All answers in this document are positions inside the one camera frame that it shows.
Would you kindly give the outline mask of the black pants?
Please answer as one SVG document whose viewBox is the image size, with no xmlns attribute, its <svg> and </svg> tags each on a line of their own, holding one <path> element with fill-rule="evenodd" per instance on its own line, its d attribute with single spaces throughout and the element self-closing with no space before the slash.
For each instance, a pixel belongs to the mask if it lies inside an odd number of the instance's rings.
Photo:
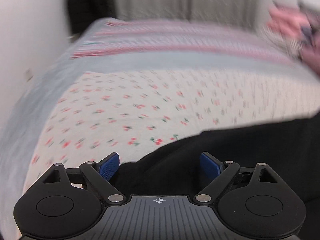
<svg viewBox="0 0 320 240">
<path fill-rule="evenodd" d="M 111 184 L 126 196 L 194 196 L 205 186 L 200 180 L 203 152 L 245 167 L 268 164 L 306 204 L 306 225 L 319 227 L 319 115 L 205 131 L 162 146 L 135 163 L 121 164 Z"/>
</svg>

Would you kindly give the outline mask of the cherry print bed sheet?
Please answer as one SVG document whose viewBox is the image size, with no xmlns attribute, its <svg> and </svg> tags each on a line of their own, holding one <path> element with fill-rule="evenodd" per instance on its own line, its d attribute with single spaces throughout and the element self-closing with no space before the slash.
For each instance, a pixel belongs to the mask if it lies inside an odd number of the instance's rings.
<svg viewBox="0 0 320 240">
<path fill-rule="evenodd" d="M 20 98 L 1 132 L 1 233 L 52 164 L 137 161 L 204 130 L 310 116 L 319 78 L 249 31 L 183 21 L 93 23 Z"/>
</svg>

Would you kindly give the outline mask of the pink grey folded quilt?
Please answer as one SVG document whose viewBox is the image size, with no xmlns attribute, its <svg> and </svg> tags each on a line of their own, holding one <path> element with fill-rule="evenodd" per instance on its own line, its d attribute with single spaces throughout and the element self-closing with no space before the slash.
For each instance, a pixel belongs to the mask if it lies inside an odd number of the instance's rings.
<svg viewBox="0 0 320 240">
<path fill-rule="evenodd" d="M 319 10 L 302 1 L 297 7 L 273 1 L 261 35 L 278 49 L 319 74 Z"/>
</svg>

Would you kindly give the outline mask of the grey dotted curtain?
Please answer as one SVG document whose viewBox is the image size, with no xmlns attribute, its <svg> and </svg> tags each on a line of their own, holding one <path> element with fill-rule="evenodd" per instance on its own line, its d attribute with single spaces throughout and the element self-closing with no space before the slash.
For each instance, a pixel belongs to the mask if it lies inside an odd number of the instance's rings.
<svg viewBox="0 0 320 240">
<path fill-rule="evenodd" d="M 257 0 L 116 0 L 121 20 L 175 19 L 251 29 Z"/>
</svg>

